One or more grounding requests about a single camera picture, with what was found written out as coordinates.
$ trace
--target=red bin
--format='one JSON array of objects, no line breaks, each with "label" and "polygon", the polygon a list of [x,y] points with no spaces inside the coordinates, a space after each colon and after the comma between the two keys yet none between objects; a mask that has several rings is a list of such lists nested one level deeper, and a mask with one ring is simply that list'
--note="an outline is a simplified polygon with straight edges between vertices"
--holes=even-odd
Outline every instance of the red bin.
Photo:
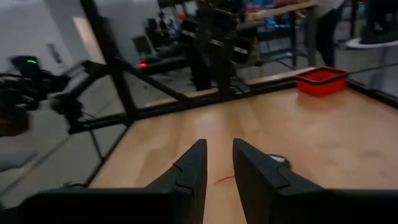
[{"label": "red bin", "polygon": [[346,88],[348,72],[320,67],[296,75],[298,90],[312,96],[323,97]]}]

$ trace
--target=floor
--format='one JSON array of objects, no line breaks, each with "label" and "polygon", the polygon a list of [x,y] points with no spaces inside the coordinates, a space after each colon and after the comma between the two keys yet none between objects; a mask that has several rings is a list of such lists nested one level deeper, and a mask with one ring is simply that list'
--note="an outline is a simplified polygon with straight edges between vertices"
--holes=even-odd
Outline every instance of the floor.
[{"label": "floor", "polygon": [[[342,24],[339,35],[348,33],[347,24]],[[349,71],[357,71],[377,66],[377,49],[374,50],[338,50],[337,67]],[[388,61],[394,63],[398,54],[398,47],[389,51]],[[307,66],[305,58],[299,58],[298,67]],[[289,71],[279,63],[263,65],[262,75],[273,75]],[[387,69],[387,79],[383,90],[398,96],[398,67]],[[368,82],[373,72],[353,75],[352,78],[361,82]],[[187,93],[193,91],[189,82],[189,70],[171,72],[173,80],[158,77],[163,83],[175,90]],[[258,68],[245,68],[238,72],[245,80],[259,77]],[[150,86],[145,85],[130,75],[126,79],[131,87],[132,95],[139,107],[150,101],[166,98],[167,95]],[[81,98],[85,111],[94,116],[103,116],[122,112],[123,108],[116,96],[109,78],[104,78],[94,85]],[[124,126],[113,126],[95,130],[101,151],[103,153],[112,146],[117,137],[124,131]],[[67,135],[67,125],[64,119],[51,111],[44,103],[42,108],[32,113],[32,129],[20,136],[1,138],[0,149],[4,151],[37,150],[40,152],[33,161],[25,167],[0,173],[0,201],[6,206],[18,205],[29,195],[41,190],[58,188],[66,182],[84,182],[99,162],[90,135],[88,133]]]}]

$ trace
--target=black pants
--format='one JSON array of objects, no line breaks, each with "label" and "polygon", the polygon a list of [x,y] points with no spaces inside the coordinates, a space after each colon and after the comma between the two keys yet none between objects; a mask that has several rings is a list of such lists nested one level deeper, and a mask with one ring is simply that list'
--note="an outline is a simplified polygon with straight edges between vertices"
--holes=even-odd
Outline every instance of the black pants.
[{"label": "black pants", "polygon": [[335,67],[335,30],[340,20],[342,6],[333,9],[317,21],[317,50],[321,53],[325,65]]}]

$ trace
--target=wooden tabletop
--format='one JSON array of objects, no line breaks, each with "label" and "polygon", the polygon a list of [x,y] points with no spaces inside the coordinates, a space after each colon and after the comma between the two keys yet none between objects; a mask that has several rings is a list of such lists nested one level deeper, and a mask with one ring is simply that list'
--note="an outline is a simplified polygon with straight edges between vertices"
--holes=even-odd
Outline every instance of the wooden tabletop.
[{"label": "wooden tabletop", "polygon": [[135,122],[91,187],[145,187],[204,138],[204,223],[242,224],[234,138],[287,157],[294,172],[323,187],[398,189],[397,133],[398,110],[355,91],[315,98],[282,90]]},{"label": "wooden tabletop", "polygon": [[248,18],[252,21],[259,20],[259,19],[265,19],[271,16],[279,16],[279,15],[284,15],[292,11],[298,11],[301,9],[306,9],[312,6],[316,6],[318,4],[317,0],[309,0],[304,3],[299,3],[299,4],[293,4],[289,6],[284,6],[276,9],[266,9],[258,12],[253,12],[248,14]]}]

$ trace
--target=wall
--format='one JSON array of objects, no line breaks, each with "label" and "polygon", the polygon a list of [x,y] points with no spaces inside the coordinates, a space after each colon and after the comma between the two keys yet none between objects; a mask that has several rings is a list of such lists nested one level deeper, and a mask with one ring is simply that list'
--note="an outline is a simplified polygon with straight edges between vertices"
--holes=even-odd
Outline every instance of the wall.
[{"label": "wall", "polygon": [[107,17],[111,32],[123,59],[135,66],[139,56],[131,38],[142,34],[142,24],[135,13],[132,0],[96,1],[99,13]]},{"label": "wall", "polygon": [[106,64],[104,56],[101,52],[98,42],[95,38],[93,29],[85,17],[74,17],[73,22],[76,25],[77,31],[84,47],[89,55],[89,60],[92,62]]},{"label": "wall", "polygon": [[[43,1],[30,1],[24,4],[0,8],[0,72],[10,65],[11,55],[35,55],[43,69],[57,74],[73,63],[67,47],[63,43],[56,24]],[[53,42],[65,67],[59,67],[46,44]]]},{"label": "wall", "polygon": [[[57,23],[62,37],[74,61],[89,58],[73,23],[74,17],[84,17],[79,0],[45,0]],[[114,40],[124,60],[138,65],[139,56],[131,38],[144,35],[146,19],[157,17],[157,0],[113,0],[95,1],[102,16],[107,17]]]},{"label": "wall", "polygon": [[89,59],[86,48],[73,22],[73,17],[84,17],[78,0],[45,0],[48,9],[58,26],[63,41],[70,50],[75,62]]}]

